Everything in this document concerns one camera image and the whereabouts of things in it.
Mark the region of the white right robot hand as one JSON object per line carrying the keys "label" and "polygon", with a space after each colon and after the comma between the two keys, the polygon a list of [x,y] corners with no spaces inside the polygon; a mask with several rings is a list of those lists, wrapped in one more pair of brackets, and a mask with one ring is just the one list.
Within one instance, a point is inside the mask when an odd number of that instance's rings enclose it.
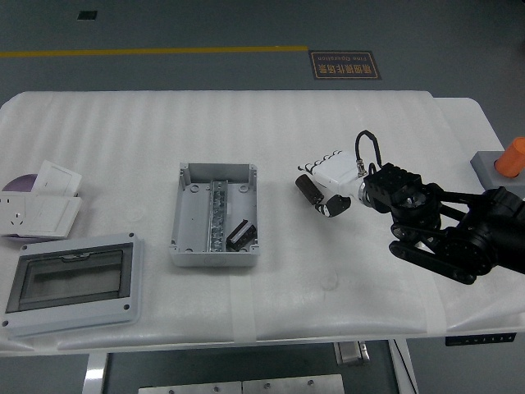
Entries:
{"label": "white right robot hand", "polygon": [[295,185],[306,200],[323,216],[333,218],[350,208],[352,199],[366,203],[362,159],[346,151],[334,151],[314,164],[298,167]]}

